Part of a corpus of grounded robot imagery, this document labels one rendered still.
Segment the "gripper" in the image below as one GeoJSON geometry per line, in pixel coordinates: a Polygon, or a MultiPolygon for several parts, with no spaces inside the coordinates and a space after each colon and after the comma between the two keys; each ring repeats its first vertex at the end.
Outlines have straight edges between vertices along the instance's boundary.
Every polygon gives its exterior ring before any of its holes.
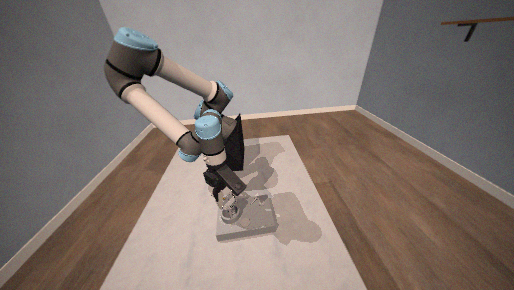
{"type": "Polygon", "coordinates": [[[223,167],[224,165],[226,164],[226,160],[219,164],[219,165],[216,165],[216,166],[211,166],[211,165],[208,165],[206,164],[207,167],[210,167],[210,169],[208,168],[204,173],[204,178],[205,178],[205,181],[208,185],[210,185],[212,188],[214,187],[213,191],[211,192],[211,195],[212,197],[215,199],[218,207],[220,209],[223,208],[223,200],[222,200],[222,197],[223,197],[223,192],[220,191],[220,190],[224,190],[226,186],[226,184],[216,175],[216,170],[218,170],[219,168],[223,167]],[[208,172],[207,172],[208,171],[208,172]],[[215,184],[214,184],[215,183],[215,184]]]}

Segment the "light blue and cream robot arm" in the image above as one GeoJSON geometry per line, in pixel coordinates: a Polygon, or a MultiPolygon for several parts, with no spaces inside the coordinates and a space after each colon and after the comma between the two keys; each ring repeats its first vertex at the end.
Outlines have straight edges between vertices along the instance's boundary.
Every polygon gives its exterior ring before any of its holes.
{"type": "MultiPolygon", "coordinates": [[[[203,160],[211,166],[226,160],[223,141],[237,121],[221,114],[233,98],[221,81],[209,82],[175,63],[163,55],[153,39],[127,27],[120,28],[114,37],[104,72],[114,93],[180,148],[181,159],[194,162],[203,153],[203,160]],[[141,84],[144,74],[159,76],[203,97],[194,114],[196,129],[191,132],[146,92],[141,84]]],[[[216,170],[216,175],[236,196],[247,187],[227,164],[216,170]]]]}

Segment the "grey toothed gear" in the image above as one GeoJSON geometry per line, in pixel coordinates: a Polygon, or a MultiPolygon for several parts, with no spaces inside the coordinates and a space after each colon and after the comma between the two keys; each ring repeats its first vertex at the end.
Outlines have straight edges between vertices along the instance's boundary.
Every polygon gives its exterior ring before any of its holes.
{"type": "Polygon", "coordinates": [[[230,210],[231,208],[233,208],[235,205],[236,205],[236,200],[235,200],[235,197],[231,195],[228,195],[226,194],[225,196],[222,197],[222,200],[223,200],[223,208],[224,210],[230,210]]]}

